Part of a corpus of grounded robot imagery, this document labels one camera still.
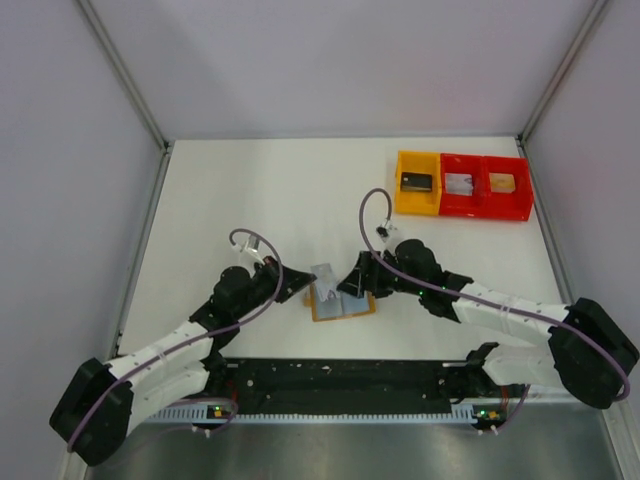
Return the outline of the silver card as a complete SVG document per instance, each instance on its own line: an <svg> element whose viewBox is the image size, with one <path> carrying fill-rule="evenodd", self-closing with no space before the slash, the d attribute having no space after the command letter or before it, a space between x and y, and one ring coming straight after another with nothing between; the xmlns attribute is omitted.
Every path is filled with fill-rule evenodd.
<svg viewBox="0 0 640 480"><path fill-rule="evenodd" d="M326 302L339 297L337 277L329 263L314 265L311 267L311 272L316 277L314 290L320 302Z"/></svg>

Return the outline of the yellow leather card holder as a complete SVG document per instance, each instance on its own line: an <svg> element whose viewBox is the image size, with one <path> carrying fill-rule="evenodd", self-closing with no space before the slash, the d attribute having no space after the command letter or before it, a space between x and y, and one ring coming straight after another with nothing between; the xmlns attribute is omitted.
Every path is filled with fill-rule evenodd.
<svg viewBox="0 0 640 480"><path fill-rule="evenodd" d="M376 312L375 299L370 293L358 298L348 294L321 300L314 286L304 294L303 304L311 310L313 322L326 322L371 315Z"/></svg>

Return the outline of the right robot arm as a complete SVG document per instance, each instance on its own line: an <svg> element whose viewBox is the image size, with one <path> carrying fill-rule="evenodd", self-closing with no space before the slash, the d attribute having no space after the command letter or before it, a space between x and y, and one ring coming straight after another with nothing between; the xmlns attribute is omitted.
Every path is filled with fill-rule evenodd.
<svg viewBox="0 0 640 480"><path fill-rule="evenodd" d="M417 297L431 315L499 332L517 345L490 341L470 352L466 380L487 396L500 386L563 388L600 410L626 398L639 351L595 301L545 304L487 288L443 269L422 241L405 240L394 251L360 252L338 290L356 297Z"/></svg>

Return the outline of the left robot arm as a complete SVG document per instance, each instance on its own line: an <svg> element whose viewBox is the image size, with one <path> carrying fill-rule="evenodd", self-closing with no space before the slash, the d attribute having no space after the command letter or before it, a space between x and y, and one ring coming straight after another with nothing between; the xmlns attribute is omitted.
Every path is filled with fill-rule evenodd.
<svg viewBox="0 0 640 480"><path fill-rule="evenodd" d="M241 322L288 301L315 279L272 256L254 271L225 269L210 297L163 338L107 362L82 363L50 416L51 428L87 465L104 463L158 411L200 392L220 394L227 374L216 366L219 352Z"/></svg>

